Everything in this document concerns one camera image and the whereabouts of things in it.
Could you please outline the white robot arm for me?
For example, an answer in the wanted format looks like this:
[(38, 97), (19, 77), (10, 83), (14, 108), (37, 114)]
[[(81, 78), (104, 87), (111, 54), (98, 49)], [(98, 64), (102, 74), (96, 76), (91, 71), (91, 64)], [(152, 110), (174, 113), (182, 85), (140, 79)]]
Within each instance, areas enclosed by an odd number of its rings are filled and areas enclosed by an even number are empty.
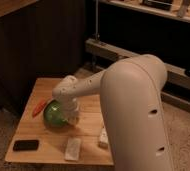
[(161, 101), (166, 81), (163, 61), (145, 54), (119, 60), (82, 80), (67, 76), (52, 96), (70, 121), (79, 115), (79, 97), (100, 96), (116, 171), (174, 171)]

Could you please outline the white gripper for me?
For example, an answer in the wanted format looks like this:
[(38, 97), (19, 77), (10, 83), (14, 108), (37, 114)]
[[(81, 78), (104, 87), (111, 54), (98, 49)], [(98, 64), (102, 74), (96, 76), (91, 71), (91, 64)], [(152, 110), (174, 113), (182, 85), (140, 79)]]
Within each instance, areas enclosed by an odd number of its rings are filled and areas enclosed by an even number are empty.
[(68, 119), (68, 123), (72, 126), (76, 126), (80, 120), (79, 115), (79, 103), (76, 98), (64, 99), (60, 101), (62, 115)]

